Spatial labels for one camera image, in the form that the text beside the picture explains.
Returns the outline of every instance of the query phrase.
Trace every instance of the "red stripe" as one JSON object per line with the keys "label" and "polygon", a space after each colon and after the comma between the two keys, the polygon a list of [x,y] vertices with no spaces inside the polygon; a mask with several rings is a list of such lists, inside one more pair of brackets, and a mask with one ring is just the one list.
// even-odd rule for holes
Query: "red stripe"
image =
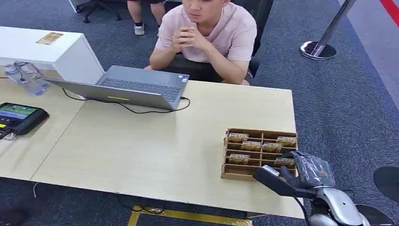
{"label": "red stripe", "polygon": [[392,17],[392,20],[399,27],[399,8],[393,2],[393,0],[380,0],[388,14]]}

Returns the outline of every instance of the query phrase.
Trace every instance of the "laptop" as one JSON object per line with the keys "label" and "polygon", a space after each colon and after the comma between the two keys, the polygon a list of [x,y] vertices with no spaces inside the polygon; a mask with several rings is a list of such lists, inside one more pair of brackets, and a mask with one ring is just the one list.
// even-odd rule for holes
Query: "laptop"
{"label": "laptop", "polygon": [[189,75],[111,66],[96,85],[44,79],[87,99],[176,110]]}

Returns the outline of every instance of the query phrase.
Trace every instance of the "robotic hand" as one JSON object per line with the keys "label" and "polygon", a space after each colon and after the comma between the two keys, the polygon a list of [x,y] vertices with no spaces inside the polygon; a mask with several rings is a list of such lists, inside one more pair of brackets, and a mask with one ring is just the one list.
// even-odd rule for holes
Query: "robotic hand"
{"label": "robotic hand", "polygon": [[[300,151],[285,153],[283,158],[295,158],[298,177],[282,166],[280,171],[284,179],[281,179],[280,173],[267,165],[258,169],[253,177],[279,195],[294,197],[301,205],[308,226],[370,226],[350,197],[333,188],[335,179],[327,161]],[[311,199],[310,218],[298,197]]]}

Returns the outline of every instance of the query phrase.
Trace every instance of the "cardboard compartment box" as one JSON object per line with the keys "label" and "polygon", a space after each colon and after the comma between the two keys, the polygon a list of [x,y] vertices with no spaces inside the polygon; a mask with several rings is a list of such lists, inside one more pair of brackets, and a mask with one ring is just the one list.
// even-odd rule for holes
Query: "cardboard compartment box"
{"label": "cardboard compartment box", "polygon": [[[296,150],[296,143],[285,145],[281,148],[280,153],[269,152],[261,147],[260,151],[242,150],[242,141],[239,143],[229,142],[230,133],[248,134],[247,141],[264,143],[276,143],[278,137],[296,137],[296,133],[255,130],[255,129],[227,129],[224,137],[223,146],[223,162],[222,162],[222,178],[234,180],[256,181],[252,178],[253,173],[264,165],[269,165],[275,170],[280,171],[279,166],[274,166],[277,158],[281,158],[284,152]],[[246,164],[232,164],[229,162],[231,154],[249,155]],[[289,168],[290,172],[297,176],[296,166]]]}

